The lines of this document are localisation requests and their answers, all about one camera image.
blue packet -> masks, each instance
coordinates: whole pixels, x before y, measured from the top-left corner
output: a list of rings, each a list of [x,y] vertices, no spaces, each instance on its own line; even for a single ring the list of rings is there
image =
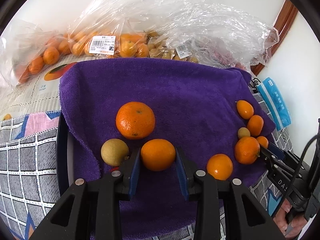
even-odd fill
[[[268,77],[256,88],[269,107],[277,130],[280,131],[291,124],[289,111],[274,81]]]

purple towel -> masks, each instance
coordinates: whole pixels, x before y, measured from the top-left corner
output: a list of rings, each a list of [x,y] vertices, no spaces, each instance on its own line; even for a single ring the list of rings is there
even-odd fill
[[[252,104],[264,119],[262,135],[274,123],[263,112],[248,89],[250,74],[239,69],[149,58],[105,59],[79,62],[60,81],[61,109],[78,140],[74,149],[75,179],[97,179],[110,170],[100,156],[102,144],[111,138],[124,140],[130,149],[154,138],[181,146],[200,169],[217,153],[227,154],[234,165],[232,178],[250,186],[266,170],[258,159],[242,165],[234,158],[237,131],[246,126],[236,101]],[[130,101],[152,108],[156,128],[142,140],[127,140],[116,128],[118,109]],[[121,202],[121,224],[125,239],[141,239],[182,228],[195,220],[196,203],[184,200],[171,168],[152,172],[142,166],[136,195]]]

barcode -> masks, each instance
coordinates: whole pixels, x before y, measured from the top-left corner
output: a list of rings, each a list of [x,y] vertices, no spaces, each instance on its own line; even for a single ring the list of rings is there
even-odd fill
[[[185,45],[180,45],[180,46],[177,47],[178,51],[185,50],[185,49],[186,49]]]
[[[104,41],[93,41],[92,46],[102,46]]]

black cord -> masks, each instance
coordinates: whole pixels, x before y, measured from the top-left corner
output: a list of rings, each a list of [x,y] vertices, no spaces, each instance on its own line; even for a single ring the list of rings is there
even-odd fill
[[[287,198],[287,196],[289,195],[290,189],[291,189],[291,187],[292,187],[292,185],[293,185],[293,183],[294,183],[294,180],[296,179],[296,177],[297,177],[297,175],[298,175],[298,173],[299,173],[300,167],[301,167],[302,162],[303,162],[303,158],[304,158],[304,156],[306,155],[307,150],[309,149],[310,145],[311,145],[317,138],[319,138],[319,137],[320,137],[319,134],[313,136],[313,137],[308,141],[308,143],[306,144],[306,146],[304,147],[303,152],[302,152],[301,157],[300,157],[300,160],[299,160],[299,162],[298,162],[297,168],[295,169],[294,174],[293,174],[293,176],[292,176],[292,180],[290,181],[290,184],[289,184],[289,186],[288,186],[285,194],[282,196],[282,199],[280,200],[280,203],[279,203],[278,206],[276,207],[275,211],[272,213],[272,216],[271,216],[272,218],[274,218],[274,217],[276,216],[276,214],[278,213],[278,211],[279,211],[280,207],[282,206],[284,200],[285,200],[285,199]]]

metal screw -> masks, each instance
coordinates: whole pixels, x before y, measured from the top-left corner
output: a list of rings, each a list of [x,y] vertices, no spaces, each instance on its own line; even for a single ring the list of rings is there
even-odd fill
[[[199,177],[203,177],[203,176],[205,175],[205,171],[198,170],[198,171],[196,171],[196,174],[197,174]]]
[[[112,175],[113,177],[119,177],[120,174],[121,174],[121,171],[113,171],[113,172],[111,172],[111,175]]]
[[[232,180],[232,183],[235,184],[235,185],[237,185],[237,186],[239,186],[239,185],[241,185],[241,180],[239,180],[239,179],[233,179],[233,180]]]
[[[78,185],[78,186],[84,184],[84,179],[77,179],[75,184]]]

